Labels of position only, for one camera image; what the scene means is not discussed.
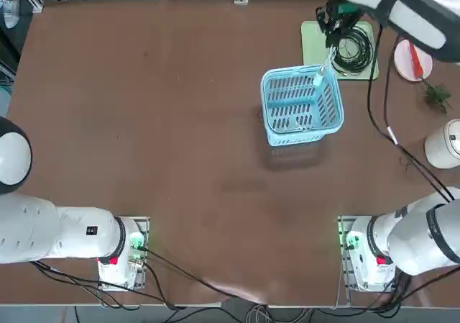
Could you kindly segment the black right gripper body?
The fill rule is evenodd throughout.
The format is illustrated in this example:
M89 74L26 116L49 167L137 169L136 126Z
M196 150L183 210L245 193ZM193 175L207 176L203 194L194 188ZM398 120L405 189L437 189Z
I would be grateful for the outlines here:
M316 21L322 32L345 32L362 18L362 10L347 0L327 0L316 9Z

